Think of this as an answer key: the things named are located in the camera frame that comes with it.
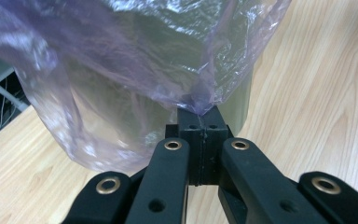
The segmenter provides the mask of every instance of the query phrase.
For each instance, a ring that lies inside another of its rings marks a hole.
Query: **purple plastic bag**
[[[252,74],[289,0],[0,0],[0,58],[68,156],[148,164],[175,108],[204,114]]]

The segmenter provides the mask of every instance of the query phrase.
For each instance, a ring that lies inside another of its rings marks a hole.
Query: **wooden surface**
[[[294,1],[258,60],[241,137],[288,177],[324,171],[358,190],[358,1]],[[96,175],[32,108],[0,132],[0,223],[59,223]],[[216,188],[191,188],[187,223],[225,223]]]

